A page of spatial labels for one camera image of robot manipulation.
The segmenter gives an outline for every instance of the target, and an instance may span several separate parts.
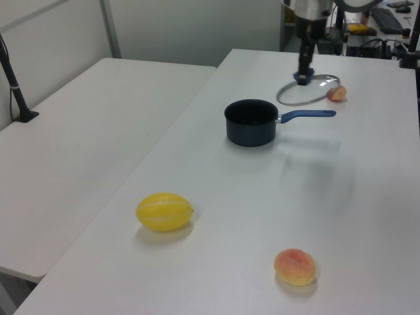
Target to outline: blue handle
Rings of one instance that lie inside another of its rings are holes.
[[[335,110],[293,110],[280,116],[280,123],[287,123],[296,117],[334,117]]]

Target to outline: desk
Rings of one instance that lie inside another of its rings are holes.
[[[414,71],[316,55],[316,71],[338,75],[348,100],[301,108],[337,115],[278,126],[259,148],[232,144],[229,103],[294,109],[275,96],[297,59],[233,50],[16,315],[418,314]],[[190,224],[141,226],[137,204],[160,191],[190,200]],[[276,254],[290,247],[318,265],[317,281],[299,290],[274,276]]]
[[[387,3],[392,3],[392,2],[397,2],[397,0],[382,2],[382,3],[379,3],[377,6],[381,7],[381,8],[389,9],[393,13],[393,15],[397,18],[397,20],[401,23],[402,27],[403,28],[409,28],[411,30],[411,33],[412,33],[413,32],[413,27],[414,27],[414,22],[415,22],[415,15],[417,14],[417,9],[419,8],[419,0],[411,0],[411,2],[414,3],[414,5],[410,6],[410,8],[411,8],[410,13],[396,13],[395,9],[387,7]],[[354,16],[355,14],[346,12],[346,15]],[[409,24],[409,22],[407,20],[404,19],[404,17],[407,17],[407,16],[411,17],[411,19],[410,19],[411,25]],[[332,19],[332,25],[334,26],[336,17],[337,17],[337,9],[335,9],[334,13],[328,18],[327,26],[330,25],[331,19]],[[401,35],[385,34],[385,33],[381,32],[380,27],[378,26],[378,24],[376,23],[375,19],[372,16],[369,17],[369,22],[367,23],[367,25],[371,28],[374,28],[377,31],[377,37],[378,38],[381,38],[381,39],[399,39],[399,38],[401,38]],[[391,47],[393,47],[394,43],[390,42],[389,45]],[[420,41],[417,43],[416,50],[420,50]]]
[[[104,59],[0,133],[0,272],[38,282],[215,71]]]

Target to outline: black saucepan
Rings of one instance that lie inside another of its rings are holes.
[[[278,115],[275,105],[265,100],[239,100],[224,110],[229,140],[240,146],[262,146],[274,140],[276,123],[296,117],[333,117],[334,110],[293,110]]]

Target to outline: peach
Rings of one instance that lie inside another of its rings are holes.
[[[314,281],[316,266],[314,259],[300,249],[286,249],[276,256],[274,270],[283,281],[302,286]]]
[[[337,89],[330,89],[327,92],[327,97],[333,102],[341,102],[346,98],[347,90],[345,87],[340,85]]]

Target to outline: glass lid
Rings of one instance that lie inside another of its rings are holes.
[[[327,93],[335,92],[339,86],[340,79],[334,75],[314,75],[308,85],[298,85],[294,81],[282,87],[277,93],[277,101],[288,106],[312,104],[327,97]]]

